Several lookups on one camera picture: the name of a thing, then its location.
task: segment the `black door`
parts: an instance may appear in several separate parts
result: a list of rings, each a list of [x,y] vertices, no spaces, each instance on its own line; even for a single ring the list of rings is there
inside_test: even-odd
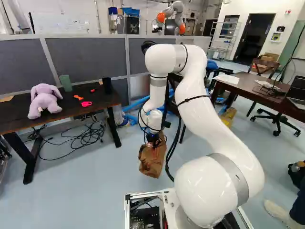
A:
[[[216,22],[216,21],[217,21],[217,19],[207,19],[207,20],[205,21],[202,36],[204,36],[204,37],[210,36],[210,32],[211,32],[211,29],[212,29],[213,22]]]
[[[213,22],[217,22],[217,19],[207,19],[205,21],[204,29],[203,29],[203,33],[202,33],[202,36],[204,36],[204,37],[211,36],[211,41],[210,41],[209,47],[211,46],[211,43],[213,40],[213,35],[214,35],[215,28],[217,25],[216,23],[213,24]]]
[[[258,57],[274,17],[275,14],[249,14],[233,62],[250,65]]]

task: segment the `robotic arm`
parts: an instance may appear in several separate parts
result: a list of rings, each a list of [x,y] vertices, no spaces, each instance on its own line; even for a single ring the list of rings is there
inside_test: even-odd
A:
[[[145,64],[151,85],[150,100],[141,110],[143,121],[160,129],[162,114],[156,108],[164,104],[167,73],[179,73],[183,80],[175,101],[181,118],[214,151],[184,164],[174,180],[187,217],[210,228],[263,188],[263,169],[251,150],[222,123],[207,97],[203,82],[207,58],[200,47],[157,44],[146,51]]]
[[[179,26],[179,29],[177,28],[175,30],[175,35],[184,34],[185,25],[182,20],[183,10],[184,10],[184,4],[181,1],[175,1],[172,5],[170,5],[165,10],[163,10],[161,13],[158,14],[156,18],[158,27],[162,28],[165,18],[169,18],[173,15],[174,12],[177,12],[175,16],[175,22]]]

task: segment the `plush toy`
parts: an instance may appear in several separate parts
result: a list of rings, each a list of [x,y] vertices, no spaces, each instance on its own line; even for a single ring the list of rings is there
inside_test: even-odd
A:
[[[62,95],[56,86],[41,83],[32,87],[30,94],[32,102],[28,114],[29,119],[39,118],[43,109],[48,109],[50,113],[62,111],[62,108],[57,105],[57,98],[62,99]]]

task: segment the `window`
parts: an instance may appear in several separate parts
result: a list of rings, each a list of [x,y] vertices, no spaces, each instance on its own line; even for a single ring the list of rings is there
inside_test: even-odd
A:
[[[224,18],[223,27],[220,31],[220,38],[232,38],[236,28],[239,15],[229,15]]]

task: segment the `cubicle divider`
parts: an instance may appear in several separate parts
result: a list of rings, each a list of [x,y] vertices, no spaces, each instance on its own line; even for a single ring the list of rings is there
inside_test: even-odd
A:
[[[149,93],[141,51],[146,40],[169,44],[199,40],[207,49],[210,37],[0,35],[0,96],[25,93],[39,83],[61,87],[62,74],[68,74],[72,84],[111,77],[122,105],[128,105]]]

